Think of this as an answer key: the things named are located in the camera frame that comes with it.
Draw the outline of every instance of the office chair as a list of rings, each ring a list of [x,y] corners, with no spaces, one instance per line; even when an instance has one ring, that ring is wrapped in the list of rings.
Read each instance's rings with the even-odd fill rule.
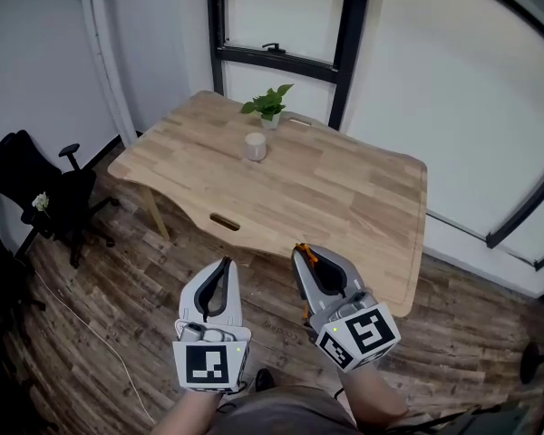
[[[0,142],[0,193],[14,201],[22,210],[25,224],[44,237],[66,242],[71,235],[71,265],[79,266],[83,231],[88,230],[114,247],[111,237],[94,227],[90,219],[107,203],[119,205],[116,198],[105,198],[89,208],[96,174],[91,169],[80,169],[74,153],[79,144],[61,150],[59,157],[67,157],[73,170],[64,174],[47,161],[36,149],[25,130],[9,133]],[[33,207],[34,199],[46,193],[49,198],[44,211]]]

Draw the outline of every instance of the shoe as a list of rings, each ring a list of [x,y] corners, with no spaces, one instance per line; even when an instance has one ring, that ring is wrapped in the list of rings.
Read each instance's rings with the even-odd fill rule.
[[[256,374],[255,383],[256,393],[263,392],[264,390],[270,390],[276,387],[274,377],[268,369],[260,369]]]

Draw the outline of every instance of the white flower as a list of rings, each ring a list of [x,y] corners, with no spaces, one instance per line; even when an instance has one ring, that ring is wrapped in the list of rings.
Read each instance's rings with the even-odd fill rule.
[[[39,211],[45,211],[48,208],[48,197],[46,192],[41,193],[33,201],[33,206]]]

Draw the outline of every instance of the wooden table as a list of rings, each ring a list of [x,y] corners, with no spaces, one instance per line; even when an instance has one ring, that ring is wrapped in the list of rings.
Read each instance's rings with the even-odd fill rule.
[[[109,167],[150,188],[226,242],[290,256],[296,242],[334,250],[394,315],[409,313],[423,249],[427,169],[326,127],[282,120],[263,130],[240,104],[200,92],[149,129]],[[243,159],[244,137],[267,136],[267,156]]]

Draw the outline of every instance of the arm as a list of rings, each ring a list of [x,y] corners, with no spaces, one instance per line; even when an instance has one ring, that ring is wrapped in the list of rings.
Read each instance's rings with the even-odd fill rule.
[[[386,428],[407,413],[402,396],[381,377],[372,364],[349,373],[338,371],[359,429]]]
[[[186,391],[151,435],[204,435],[211,425],[219,400],[221,393]]]

